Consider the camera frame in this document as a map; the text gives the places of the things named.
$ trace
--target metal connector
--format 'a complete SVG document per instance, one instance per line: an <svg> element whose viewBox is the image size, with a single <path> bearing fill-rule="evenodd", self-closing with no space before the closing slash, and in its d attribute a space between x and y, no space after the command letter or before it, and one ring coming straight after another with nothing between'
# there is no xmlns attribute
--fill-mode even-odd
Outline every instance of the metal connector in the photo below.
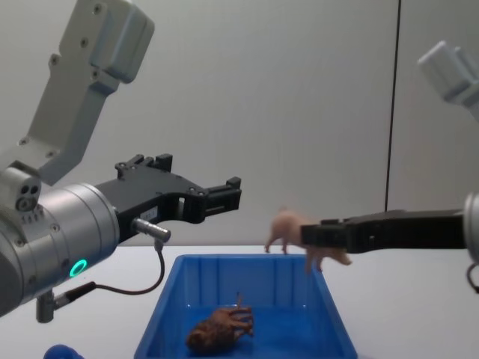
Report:
<svg viewBox="0 0 479 359"><path fill-rule="evenodd" d="M135 218L132 222L132 227L136 232L152 236L155 239L159 239L163 243L166 243L171 237L171 231L161 228L141 218Z"/></svg>
<svg viewBox="0 0 479 359"><path fill-rule="evenodd" d="M53 320L55 311L55 299L53 291L49 290L37 298L37 321L39 323L50 323Z"/></svg>

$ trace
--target blue object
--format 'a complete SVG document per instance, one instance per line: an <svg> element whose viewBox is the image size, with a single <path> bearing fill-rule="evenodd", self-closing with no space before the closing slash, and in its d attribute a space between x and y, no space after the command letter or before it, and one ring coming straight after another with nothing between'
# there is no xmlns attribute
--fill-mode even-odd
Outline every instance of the blue object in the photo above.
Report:
<svg viewBox="0 0 479 359"><path fill-rule="evenodd" d="M57 345L48 349L43 359L84 359L68 346Z"/></svg>
<svg viewBox="0 0 479 359"><path fill-rule="evenodd" d="M135 359L193 358L186 337L216 308L251 306L254 337L215 358L357 358L324 277L305 256L185 255L176 259Z"/></svg>

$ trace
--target pink toy pig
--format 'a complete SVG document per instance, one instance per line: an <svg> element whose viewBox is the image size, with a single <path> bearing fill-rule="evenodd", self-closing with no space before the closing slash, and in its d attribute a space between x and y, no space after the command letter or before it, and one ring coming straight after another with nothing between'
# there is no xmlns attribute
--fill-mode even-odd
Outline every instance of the pink toy pig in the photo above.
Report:
<svg viewBox="0 0 479 359"><path fill-rule="evenodd" d="M282 250L284 254L287 254L288 245L296 245L304 248L306 250L307 273L311 272L314 260L316 260L317 269L322 271L321 264L326 257L332 258L345 266L351 264L351 260L347 256L346 251L338 248L319 248L301 243L301 226L316 223L318 223L318 221L313 221L290 211L286 207L281 207L279 213L271 223L271 233L268 242L264 246L265 251L269 253L269 247L278 239L282 240Z"/></svg>

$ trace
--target brown toy animal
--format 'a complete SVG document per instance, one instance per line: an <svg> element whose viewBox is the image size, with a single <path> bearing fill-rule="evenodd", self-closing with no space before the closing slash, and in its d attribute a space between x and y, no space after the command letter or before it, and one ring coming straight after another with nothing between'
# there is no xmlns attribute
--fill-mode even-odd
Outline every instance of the brown toy animal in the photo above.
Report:
<svg viewBox="0 0 479 359"><path fill-rule="evenodd" d="M253 315L250 307L241 307L238 293L237 305L219 308L199 322L186 338L186 346L195 354L212 355L232 349L245 334L253 337Z"/></svg>
<svg viewBox="0 0 479 359"><path fill-rule="evenodd" d="M287 254L288 245L296 245L304 248L306 250L307 273L311 272L314 260L316 260L317 269L322 271L321 265L326 257L332 258L345 266L351 264L351 260L347 256L346 251L338 248L319 248L301 243L301 226L316 223L318 223L318 221L313 221L288 210L286 207L281 207L279 213L272 220L269 238L264 246L265 251L269 253L269 247L278 239L282 240L282 250L284 254Z"/></svg>

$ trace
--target gray wall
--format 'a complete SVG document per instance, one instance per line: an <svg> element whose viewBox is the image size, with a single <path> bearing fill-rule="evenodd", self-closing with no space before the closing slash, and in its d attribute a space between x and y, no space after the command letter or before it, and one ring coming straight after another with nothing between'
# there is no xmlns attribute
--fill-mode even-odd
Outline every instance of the gray wall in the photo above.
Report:
<svg viewBox="0 0 479 359"><path fill-rule="evenodd" d="M440 40L479 61L478 13L474 0L403 1L389 209L462 208L479 189L479 124L442 102L415 66Z"/></svg>
<svg viewBox="0 0 479 359"><path fill-rule="evenodd" d="M172 153L200 185L242 177L240 211L167 223L172 245L263 244L283 204L318 218L383 209L397 2L136 3L156 23L143 67L59 185L110 180L136 153ZM2 2L0 150L27 131L73 5Z"/></svg>

